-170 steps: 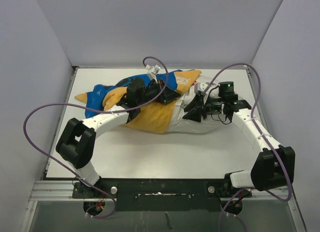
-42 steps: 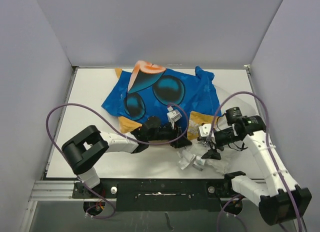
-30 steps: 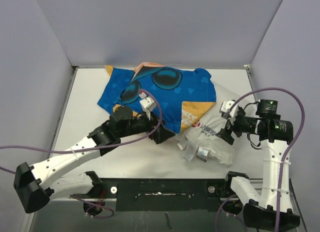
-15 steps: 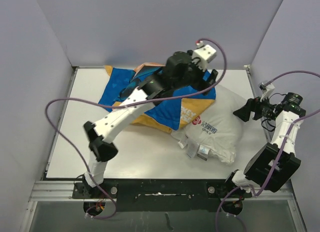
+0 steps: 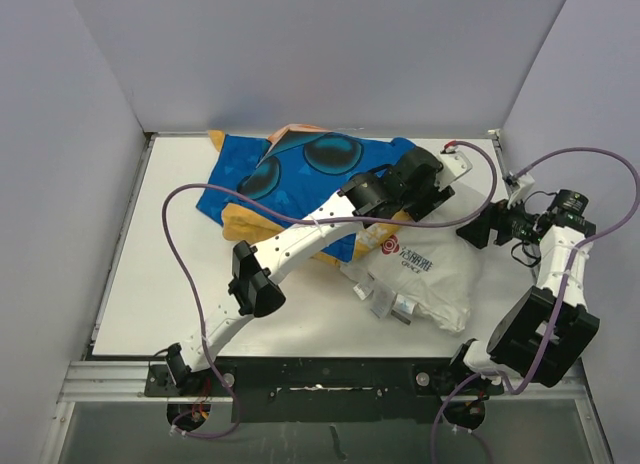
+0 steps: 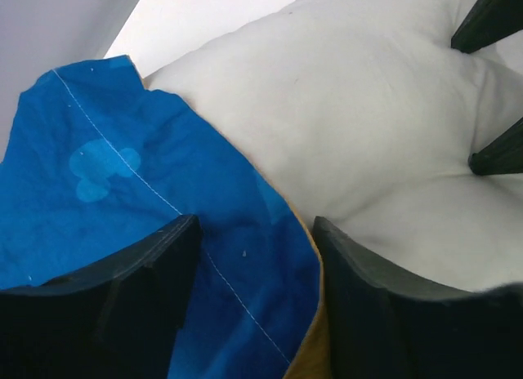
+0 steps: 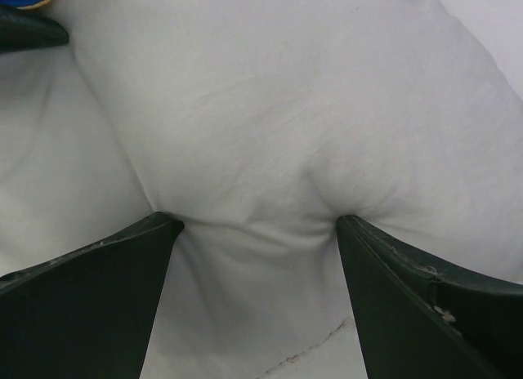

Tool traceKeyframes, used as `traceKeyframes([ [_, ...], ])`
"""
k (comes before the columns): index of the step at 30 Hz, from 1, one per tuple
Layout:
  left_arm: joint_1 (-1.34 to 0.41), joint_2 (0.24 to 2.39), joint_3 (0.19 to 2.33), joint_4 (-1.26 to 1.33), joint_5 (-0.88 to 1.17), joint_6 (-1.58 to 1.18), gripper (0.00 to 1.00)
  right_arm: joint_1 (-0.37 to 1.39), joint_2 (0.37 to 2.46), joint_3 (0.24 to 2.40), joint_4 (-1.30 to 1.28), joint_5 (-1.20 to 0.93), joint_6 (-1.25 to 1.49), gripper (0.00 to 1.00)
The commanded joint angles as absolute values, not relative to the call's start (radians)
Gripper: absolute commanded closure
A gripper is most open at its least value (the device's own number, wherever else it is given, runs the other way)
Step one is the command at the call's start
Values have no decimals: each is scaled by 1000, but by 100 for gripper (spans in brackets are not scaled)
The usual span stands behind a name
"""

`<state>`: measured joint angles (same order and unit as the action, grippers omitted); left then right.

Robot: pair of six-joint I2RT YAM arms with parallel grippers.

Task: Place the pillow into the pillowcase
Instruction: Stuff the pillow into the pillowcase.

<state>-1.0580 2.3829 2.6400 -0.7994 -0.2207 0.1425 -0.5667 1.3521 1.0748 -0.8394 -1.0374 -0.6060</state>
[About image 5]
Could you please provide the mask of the white pillow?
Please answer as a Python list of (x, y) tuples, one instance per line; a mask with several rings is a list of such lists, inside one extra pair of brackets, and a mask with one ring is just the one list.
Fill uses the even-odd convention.
[(377, 249), (341, 266), (363, 286), (380, 284), (395, 294), (391, 308), (407, 323), (420, 317), (452, 335), (471, 315), (473, 294), (482, 274), (479, 252), (454, 227), (400, 227)]

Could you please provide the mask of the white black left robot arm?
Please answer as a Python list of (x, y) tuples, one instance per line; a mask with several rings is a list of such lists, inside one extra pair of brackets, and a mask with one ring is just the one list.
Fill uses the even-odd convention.
[(453, 183), (471, 170), (454, 148), (432, 154), (421, 147), (406, 152), (396, 163), (357, 173), (317, 209), (275, 236), (232, 249), (228, 295), (218, 310), (199, 315), (199, 329), (167, 348), (168, 383), (180, 394), (200, 389), (204, 369), (252, 319), (279, 310), (285, 295), (280, 285), (298, 265), (333, 243), (372, 224), (393, 224), (395, 214), (408, 214), (408, 225), (423, 218), (453, 195)]

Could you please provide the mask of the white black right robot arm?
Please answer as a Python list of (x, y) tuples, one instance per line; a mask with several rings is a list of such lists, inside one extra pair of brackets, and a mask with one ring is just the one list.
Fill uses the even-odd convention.
[(596, 231), (583, 217), (587, 204), (586, 196), (567, 189), (557, 191), (541, 214), (528, 213), (522, 203), (510, 207), (502, 200), (456, 231), (478, 249), (485, 248), (490, 232), (496, 231), (496, 245), (516, 239), (522, 247), (537, 248), (539, 255), (530, 264), (538, 268), (536, 284), (499, 322), (489, 341), (471, 339), (462, 344), (445, 368), (452, 390), (469, 392), (481, 376), (499, 379), (509, 371), (526, 376), (558, 298), (562, 299), (559, 314), (531, 381), (555, 386), (595, 337), (600, 320), (587, 310), (583, 283), (592, 245), (581, 247), (571, 268), (566, 268), (571, 250)]

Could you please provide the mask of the blue yellow Mickey pillowcase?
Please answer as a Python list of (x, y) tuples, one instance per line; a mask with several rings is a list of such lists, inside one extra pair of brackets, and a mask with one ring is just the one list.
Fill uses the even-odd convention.
[(305, 218), (353, 175), (393, 165), (415, 146), (298, 124), (267, 138), (221, 130), (209, 137), (218, 158), (196, 207), (225, 239), (250, 244), (275, 236), (289, 218)]

